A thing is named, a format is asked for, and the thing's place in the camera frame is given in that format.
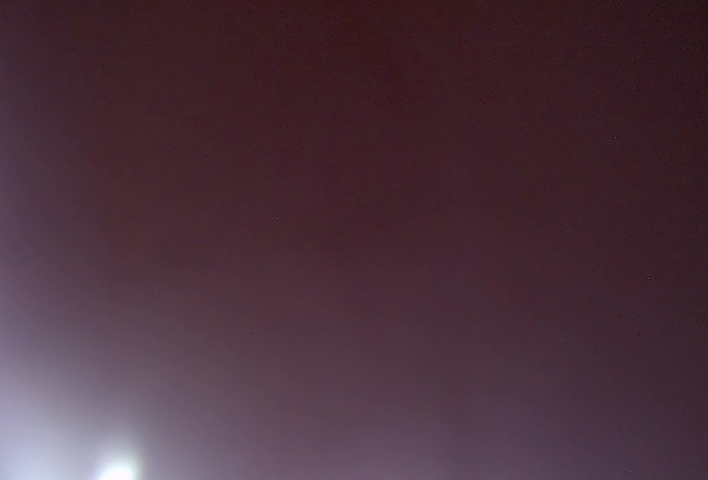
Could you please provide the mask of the pink purple wrapping paper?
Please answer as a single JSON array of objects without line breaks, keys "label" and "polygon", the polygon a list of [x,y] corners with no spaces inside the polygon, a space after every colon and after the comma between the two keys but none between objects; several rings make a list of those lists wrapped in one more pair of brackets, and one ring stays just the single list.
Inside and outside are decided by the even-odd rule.
[{"label": "pink purple wrapping paper", "polygon": [[0,1],[0,479],[708,479],[708,1]]}]

